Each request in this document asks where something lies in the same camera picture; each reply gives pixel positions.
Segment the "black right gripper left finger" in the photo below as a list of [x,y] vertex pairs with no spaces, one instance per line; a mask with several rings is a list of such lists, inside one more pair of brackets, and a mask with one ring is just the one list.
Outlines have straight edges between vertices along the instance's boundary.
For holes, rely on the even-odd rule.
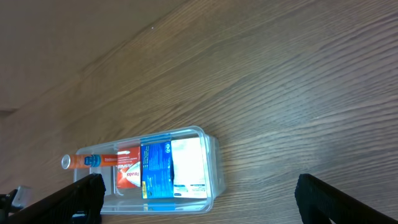
[[1,218],[1,224],[100,224],[105,191],[102,175],[90,174]]

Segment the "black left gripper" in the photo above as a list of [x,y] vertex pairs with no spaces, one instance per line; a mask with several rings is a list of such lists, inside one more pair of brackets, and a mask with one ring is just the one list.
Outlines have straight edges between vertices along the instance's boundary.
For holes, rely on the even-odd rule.
[[1,218],[7,218],[10,213],[15,213],[19,211],[19,208],[13,206],[12,204],[16,195],[17,189],[12,190],[8,194],[1,194]]

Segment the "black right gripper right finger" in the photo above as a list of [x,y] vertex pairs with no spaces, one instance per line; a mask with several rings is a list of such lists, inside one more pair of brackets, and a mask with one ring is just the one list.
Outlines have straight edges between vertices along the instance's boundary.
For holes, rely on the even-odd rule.
[[304,224],[397,224],[397,220],[310,174],[299,175],[295,199]]

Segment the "orange tablet tube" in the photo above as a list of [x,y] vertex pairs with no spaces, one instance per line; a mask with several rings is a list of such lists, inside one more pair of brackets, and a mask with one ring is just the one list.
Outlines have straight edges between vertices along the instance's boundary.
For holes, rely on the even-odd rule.
[[116,154],[67,154],[62,157],[63,169],[89,169],[93,167],[109,167],[118,164]]

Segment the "clear plastic container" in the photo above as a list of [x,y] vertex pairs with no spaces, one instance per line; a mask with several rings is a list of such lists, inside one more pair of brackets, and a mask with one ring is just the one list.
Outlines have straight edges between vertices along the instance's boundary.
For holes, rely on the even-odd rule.
[[208,212],[215,201],[225,190],[224,175],[218,155],[218,140],[206,134],[198,126],[172,129],[160,133],[136,136],[94,146],[84,147],[75,154],[116,154],[124,148],[140,147],[146,144],[172,141],[177,139],[200,138],[203,153],[207,198],[158,198],[143,199],[142,185],[132,189],[116,187],[117,168],[93,167],[89,169],[73,169],[74,180],[78,181],[92,173],[101,174],[105,184],[103,215],[183,215]]

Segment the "red medicine box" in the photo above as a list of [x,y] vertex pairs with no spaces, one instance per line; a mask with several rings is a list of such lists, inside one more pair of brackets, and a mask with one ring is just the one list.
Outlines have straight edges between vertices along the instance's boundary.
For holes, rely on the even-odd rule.
[[130,147],[118,151],[116,187],[132,189],[141,186],[141,149]]

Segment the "white medicine box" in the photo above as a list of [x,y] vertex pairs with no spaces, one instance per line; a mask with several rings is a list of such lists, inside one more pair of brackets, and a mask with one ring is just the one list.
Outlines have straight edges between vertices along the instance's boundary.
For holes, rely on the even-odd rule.
[[171,141],[174,197],[207,198],[200,138]]

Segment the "blue lozenge box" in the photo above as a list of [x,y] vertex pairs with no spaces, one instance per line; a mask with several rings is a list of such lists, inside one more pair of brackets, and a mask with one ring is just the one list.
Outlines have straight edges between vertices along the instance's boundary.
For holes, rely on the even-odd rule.
[[170,141],[141,146],[142,198],[174,196],[174,164]]

